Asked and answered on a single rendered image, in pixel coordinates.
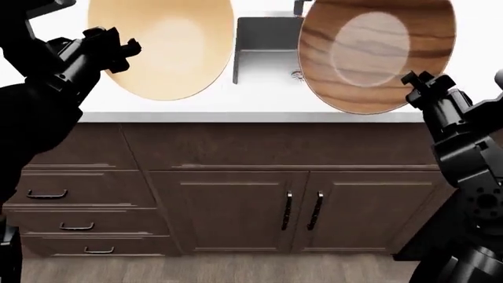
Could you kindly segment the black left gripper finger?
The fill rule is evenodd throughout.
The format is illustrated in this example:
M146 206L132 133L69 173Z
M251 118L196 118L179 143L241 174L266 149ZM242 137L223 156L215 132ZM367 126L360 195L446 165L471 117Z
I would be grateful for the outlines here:
M106 39L106 40L119 40L119 32L116 28L103 28L103 27L95 27L85 30L83 32L84 39Z
M129 39L127 44L119 47L119 58L130 58L141 52L141 45L136 39Z

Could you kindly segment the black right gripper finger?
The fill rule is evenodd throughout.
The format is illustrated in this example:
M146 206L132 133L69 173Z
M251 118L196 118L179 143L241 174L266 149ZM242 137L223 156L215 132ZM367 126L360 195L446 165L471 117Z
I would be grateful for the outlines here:
M456 86L456 83L448 75L434 77L429 72L422 72L422 79L430 91L447 92Z
M416 90L423 90L425 88L425 83L423 81L423 72L421 72L419 75L416 74L413 71L410 71L407 75L404 75L401 78L402 84L405 85L410 85L413 89Z

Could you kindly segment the steel kitchen sink basin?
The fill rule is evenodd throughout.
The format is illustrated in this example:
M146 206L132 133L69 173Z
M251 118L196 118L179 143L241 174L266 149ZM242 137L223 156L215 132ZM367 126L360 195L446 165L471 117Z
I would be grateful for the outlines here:
M238 84L239 60L244 52L296 51L303 17L239 17L233 60L233 84Z

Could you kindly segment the dark sink faucet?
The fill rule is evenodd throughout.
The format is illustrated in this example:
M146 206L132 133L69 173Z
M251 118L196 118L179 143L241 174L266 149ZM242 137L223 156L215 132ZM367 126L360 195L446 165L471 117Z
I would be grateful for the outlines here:
M303 8L305 2L312 2L313 0L294 0L293 15L301 17L303 15Z

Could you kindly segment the light tan bowl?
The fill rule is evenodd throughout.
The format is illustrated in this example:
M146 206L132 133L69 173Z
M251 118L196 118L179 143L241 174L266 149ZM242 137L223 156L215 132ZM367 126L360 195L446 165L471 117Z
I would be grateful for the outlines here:
M207 89L224 71L234 40L231 0L90 0L88 25L116 28L141 52L109 75L123 89L176 101Z

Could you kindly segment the dark grained wooden bowl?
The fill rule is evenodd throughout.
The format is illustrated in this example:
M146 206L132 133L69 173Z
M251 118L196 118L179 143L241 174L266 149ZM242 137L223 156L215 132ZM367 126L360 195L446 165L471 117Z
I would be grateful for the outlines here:
M374 115L406 104L409 72L442 73L456 40L450 0L314 0L298 40L310 90L343 112Z

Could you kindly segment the brown cabinet door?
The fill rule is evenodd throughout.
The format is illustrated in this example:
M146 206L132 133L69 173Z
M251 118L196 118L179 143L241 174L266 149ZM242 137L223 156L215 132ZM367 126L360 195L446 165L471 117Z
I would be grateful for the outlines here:
M305 171L151 171L150 184L182 253L291 249ZM287 230L286 193L293 192Z
M325 195L323 205L316 226L307 230L318 191ZM292 250L394 254L452 193L435 171L312 172Z

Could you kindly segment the large brown cabinet drawer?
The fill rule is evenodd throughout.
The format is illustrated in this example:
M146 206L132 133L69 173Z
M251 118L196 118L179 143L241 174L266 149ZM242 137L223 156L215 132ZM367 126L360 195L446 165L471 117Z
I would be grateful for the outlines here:
M66 189L59 200L32 200L37 195L53 195ZM25 171L8 207L156 207L149 186L140 171Z

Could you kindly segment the brown wooden base cabinet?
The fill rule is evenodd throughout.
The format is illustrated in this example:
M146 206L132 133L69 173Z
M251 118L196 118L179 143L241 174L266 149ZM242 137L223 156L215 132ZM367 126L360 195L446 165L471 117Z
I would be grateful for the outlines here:
M151 171L435 171L419 123L82 123L26 171L140 171L154 208L8 207L8 209L156 209L168 235L48 233L22 236L168 236Z

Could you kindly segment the medium brown cabinet drawer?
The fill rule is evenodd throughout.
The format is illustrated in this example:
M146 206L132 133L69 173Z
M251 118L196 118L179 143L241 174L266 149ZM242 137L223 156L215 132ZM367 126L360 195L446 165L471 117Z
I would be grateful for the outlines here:
M19 226L26 234L48 233L118 233L141 235L168 235L169 229L156 209L8 209L8 221ZM88 231L60 230L66 226L95 227Z

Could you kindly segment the small brown cabinet drawer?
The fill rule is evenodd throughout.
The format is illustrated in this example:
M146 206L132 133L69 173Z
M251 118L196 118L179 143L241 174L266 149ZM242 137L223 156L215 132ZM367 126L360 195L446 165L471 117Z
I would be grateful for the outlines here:
M179 256L180 251L168 236L22 236L28 256ZM103 251L115 247L112 254L92 255L84 247Z

